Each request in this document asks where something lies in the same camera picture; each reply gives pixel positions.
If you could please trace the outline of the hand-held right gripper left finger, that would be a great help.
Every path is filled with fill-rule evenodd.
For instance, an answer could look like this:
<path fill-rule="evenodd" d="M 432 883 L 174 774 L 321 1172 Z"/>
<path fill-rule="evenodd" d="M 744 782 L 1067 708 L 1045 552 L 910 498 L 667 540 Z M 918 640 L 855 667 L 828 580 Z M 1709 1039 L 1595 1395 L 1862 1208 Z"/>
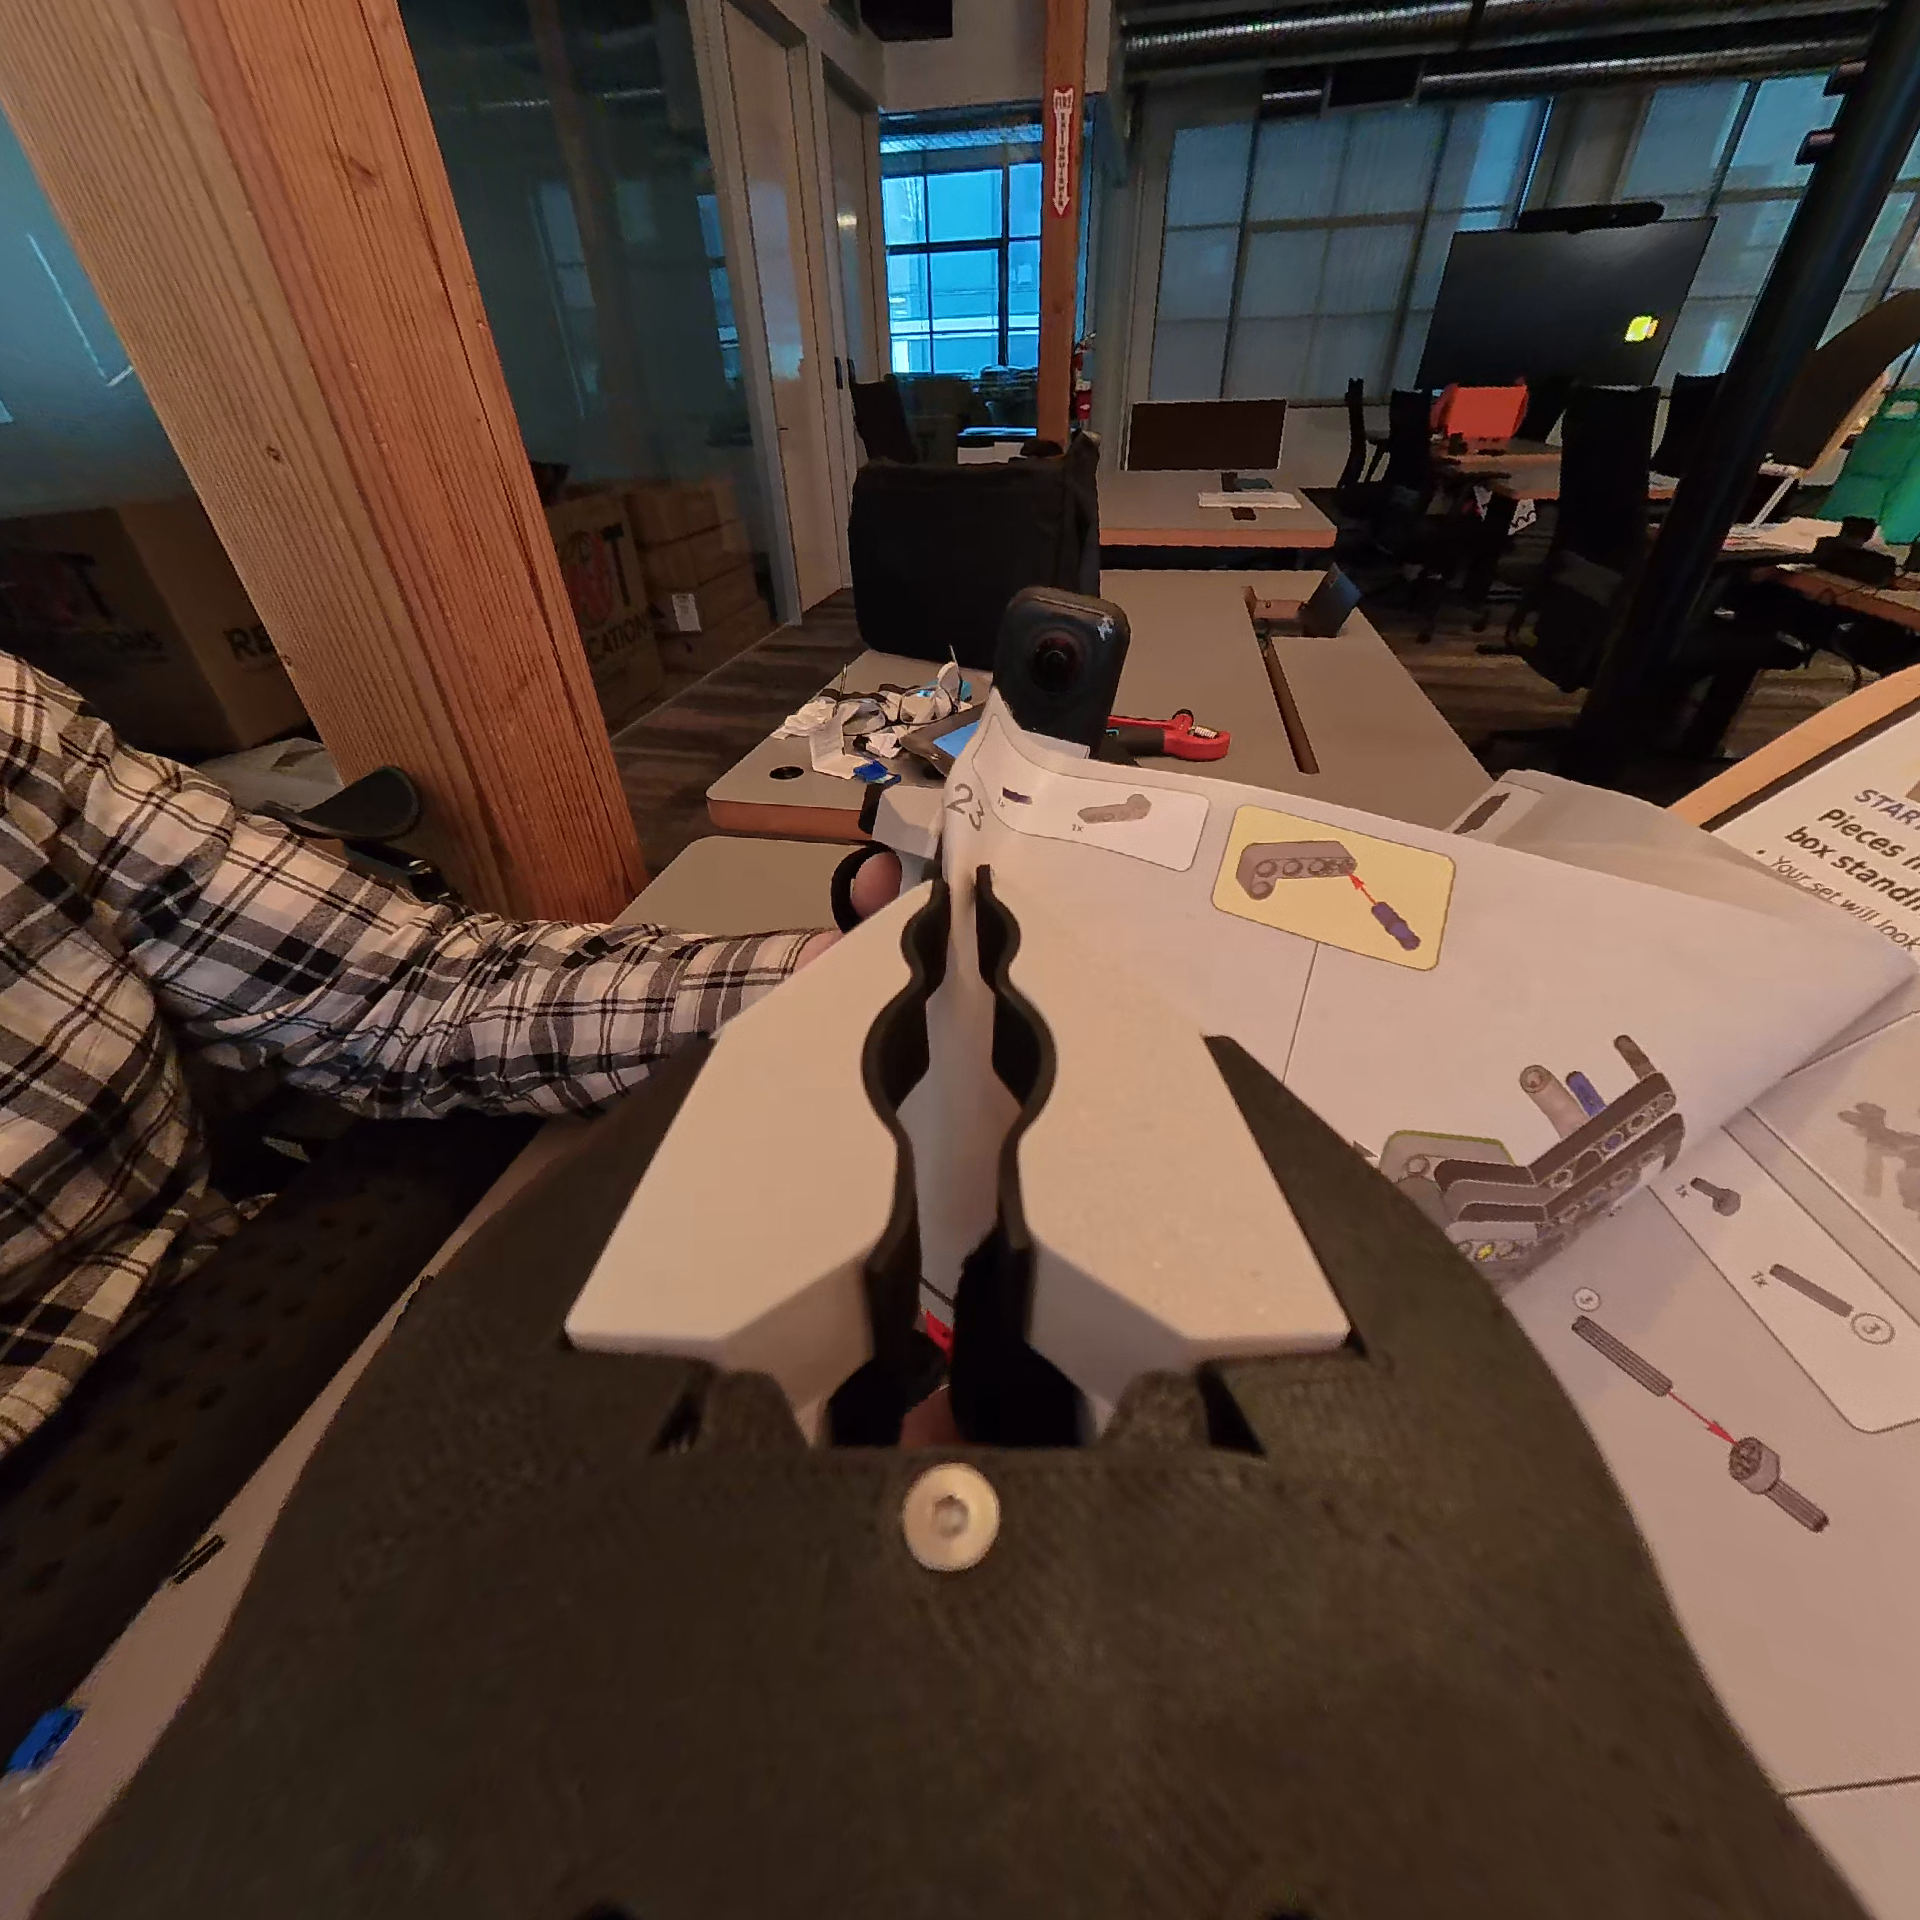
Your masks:
<path fill-rule="evenodd" d="M 945 951 L 923 879 L 719 1034 L 566 1312 L 574 1348 L 767 1375 L 839 1442 L 897 1440 L 923 1375 L 903 1104 Z"/>

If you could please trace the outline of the instruction booklet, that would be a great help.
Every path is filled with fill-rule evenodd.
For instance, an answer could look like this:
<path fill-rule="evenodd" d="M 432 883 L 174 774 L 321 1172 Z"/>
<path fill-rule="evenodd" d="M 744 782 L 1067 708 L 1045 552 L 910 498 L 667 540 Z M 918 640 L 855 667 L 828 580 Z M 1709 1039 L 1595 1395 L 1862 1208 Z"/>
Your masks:
<path fill-rule="evenodd" d="M 1916 1780 L 1916 967 L 1548 774 L 1439 832 L 1077 758 L 997 704 L 977 870 L 1238 1043 L 1504 1299 L 1789 1799 Z"/>

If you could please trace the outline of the wooden background table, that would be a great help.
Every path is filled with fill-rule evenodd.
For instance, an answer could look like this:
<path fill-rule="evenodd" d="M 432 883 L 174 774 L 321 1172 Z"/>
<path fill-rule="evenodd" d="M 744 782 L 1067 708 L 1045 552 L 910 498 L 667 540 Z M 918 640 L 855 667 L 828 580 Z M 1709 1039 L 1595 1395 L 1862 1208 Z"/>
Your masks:
<path fill-rule="evenodd" d="M 1448 827 L 1491 784 L 1444 715 L 1385 640 L 1353 611 L 1335 635 L 1260 640 L 1247 595 L 1304 600 L 1324 568 L 1109 568 L 1099 592 L 1132 623 L 1116 710 L 1167 717 L 1191 708 L 1231 739 L 1217 766 L 1143 756 L 1155 774 L 1192 774 Z M 1279 664 L 1286 700 L 1275 692 Z M 861 652 L 823 691 L 929 682 L 943 656 L 923 640 L 908 656 Z M 707 794 L 724 832 L 849 843 L 867 788 L 815 773 L 799 739 L 767 736 Z"/>

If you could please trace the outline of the large dark display screen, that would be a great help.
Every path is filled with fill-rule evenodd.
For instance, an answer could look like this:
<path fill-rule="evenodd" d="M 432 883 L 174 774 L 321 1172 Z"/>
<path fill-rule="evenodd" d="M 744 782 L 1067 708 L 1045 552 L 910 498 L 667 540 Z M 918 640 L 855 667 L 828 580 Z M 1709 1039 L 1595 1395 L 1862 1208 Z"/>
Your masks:
<path fill-rule="evenodd" d="M 1653 384 L 1715 227 L 1460 231 L 1413 384 Z"/>

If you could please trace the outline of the black dimpled mat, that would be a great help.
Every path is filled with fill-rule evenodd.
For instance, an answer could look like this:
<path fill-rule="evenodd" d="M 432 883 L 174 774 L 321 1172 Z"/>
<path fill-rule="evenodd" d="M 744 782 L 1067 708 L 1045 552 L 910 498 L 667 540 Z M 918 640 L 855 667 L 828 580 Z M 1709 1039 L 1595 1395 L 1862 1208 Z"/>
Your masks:
<path fill-rule="evenodd" d="M 359 1119 L 5 1459 L 5 1749 L 65 1702 L 536 1130 Z"/>

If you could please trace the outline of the brown cardboard box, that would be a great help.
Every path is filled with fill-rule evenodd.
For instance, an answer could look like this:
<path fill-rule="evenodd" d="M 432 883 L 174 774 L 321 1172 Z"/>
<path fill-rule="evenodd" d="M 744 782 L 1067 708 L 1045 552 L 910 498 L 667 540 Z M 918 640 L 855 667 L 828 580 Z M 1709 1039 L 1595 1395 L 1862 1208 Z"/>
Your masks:
<path fill-rule="evenodd" d="M 609 732 L 775 627 L 724 472 L 575 487 L 543 516 Z"/>
<path fill-rule="evenodd" d="M 141 749 L 198 760 L 305 723 L 192 493 L 7 518 L 3 595 L 5 652 Z"/>

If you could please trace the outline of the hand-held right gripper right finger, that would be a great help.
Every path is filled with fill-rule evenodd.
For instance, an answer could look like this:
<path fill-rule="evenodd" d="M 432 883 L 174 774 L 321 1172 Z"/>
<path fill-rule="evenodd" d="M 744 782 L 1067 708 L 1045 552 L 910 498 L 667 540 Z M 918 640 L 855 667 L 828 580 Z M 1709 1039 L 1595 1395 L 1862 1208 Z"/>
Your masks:
<path fill-rule="evenodd" d="M 1340 1351 L 1351 1316 L 1200 1023 L 993 870 L 972 891 L 1014 1101 L 960 1283 L 960 1428 L 1064 1450 L 1147 1375 Z"/>

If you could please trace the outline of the thick wooden pillar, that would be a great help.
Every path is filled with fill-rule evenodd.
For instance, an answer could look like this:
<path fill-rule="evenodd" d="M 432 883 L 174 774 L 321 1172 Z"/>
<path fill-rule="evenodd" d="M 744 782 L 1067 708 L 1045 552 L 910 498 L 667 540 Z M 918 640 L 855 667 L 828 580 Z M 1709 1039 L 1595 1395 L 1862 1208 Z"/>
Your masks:
<path fill-rule="evenodd" d="M 343 778 L 513 918 L 647 883 L 390 2 L 13 2 L 5 110 Z"/>

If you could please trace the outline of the black fabric bag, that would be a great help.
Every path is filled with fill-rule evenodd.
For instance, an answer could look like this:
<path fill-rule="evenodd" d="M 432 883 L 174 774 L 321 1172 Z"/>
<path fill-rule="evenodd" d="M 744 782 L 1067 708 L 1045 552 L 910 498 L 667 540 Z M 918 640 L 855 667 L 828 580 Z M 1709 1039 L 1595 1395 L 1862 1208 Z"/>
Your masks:
<path fill-rule="evenodd" d="M 1007 464 L 863 464 L 848 516 L 867 652 L 990 667 L 1024 587 L 1099 592 L 1097 436 Z"/>

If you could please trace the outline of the computer monitor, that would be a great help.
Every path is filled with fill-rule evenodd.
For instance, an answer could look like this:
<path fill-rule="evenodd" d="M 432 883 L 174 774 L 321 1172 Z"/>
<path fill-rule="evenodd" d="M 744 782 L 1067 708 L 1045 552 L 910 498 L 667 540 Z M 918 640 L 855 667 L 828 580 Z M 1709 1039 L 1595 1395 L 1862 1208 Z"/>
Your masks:
<path fill-rule="evenodd" d="M 1132 472 L 1253 471 L 1279 466 L 1286 399 L 1140 399 L 1125 436 Z"/>

